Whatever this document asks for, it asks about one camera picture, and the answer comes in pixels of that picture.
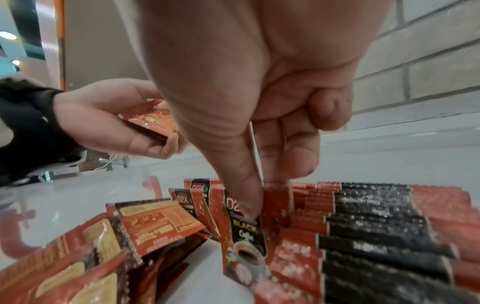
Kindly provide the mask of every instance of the black sleeve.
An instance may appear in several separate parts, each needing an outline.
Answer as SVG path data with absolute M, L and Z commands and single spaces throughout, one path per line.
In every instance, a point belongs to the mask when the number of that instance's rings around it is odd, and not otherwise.
M 0 186 L 19 183 L 39 168 L 80 160 L 84 148 L 62 131 L 53 112 L 58 93 L 27 80 L 0 80 Z

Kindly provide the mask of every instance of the glass display case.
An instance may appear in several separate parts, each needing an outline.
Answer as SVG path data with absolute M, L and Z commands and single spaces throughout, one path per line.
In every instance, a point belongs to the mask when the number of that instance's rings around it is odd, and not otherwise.
M 322 137 L 320 167 L 300 179 L 460 186 L 479 206 L 480 114 L 430 119 Z M 169 197 L 184 178 L 216 177 L 199 153 L 183 159 L 0 191 L 0 268 L 104 212 L 106 203 Z M 161 302 L 248 303 L 223 277 L 220 245 L 206 242 Z

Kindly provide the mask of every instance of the coffee cup image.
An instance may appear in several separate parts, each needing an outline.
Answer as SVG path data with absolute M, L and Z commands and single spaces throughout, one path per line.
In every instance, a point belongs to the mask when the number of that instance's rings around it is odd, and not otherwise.
M 261 252 L 247 241 L 239 241 L 228 249 L 232 262 L 230 269 L 243 285 L 251 287 L 259 278 L 265 277 L 266 264 Z

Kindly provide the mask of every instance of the brick wall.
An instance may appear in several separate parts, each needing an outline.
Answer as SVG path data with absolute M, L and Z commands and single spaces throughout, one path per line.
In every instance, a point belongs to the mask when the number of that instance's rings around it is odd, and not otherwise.
M 480 0 L 397 0 L 342 131 L 480 112 Z

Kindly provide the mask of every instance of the hand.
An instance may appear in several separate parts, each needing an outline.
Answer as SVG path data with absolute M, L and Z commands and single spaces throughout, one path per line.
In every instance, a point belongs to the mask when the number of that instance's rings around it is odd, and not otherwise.
M 60 127 L 86 148 L 160 159 L 183 153 L 188 142 L 180 133 L 165 142 L 118 117 L 151 110 L 155 103 L 147 102 L 149 98 L 162 98 L 152 82 L 112 79 L 56 95 L 53 110 Z
M 318 129 L 351 116 L 352 83 L 391 1 L 116 0 L 135 52 L 248 217 L 266 183 L 306 176 Z

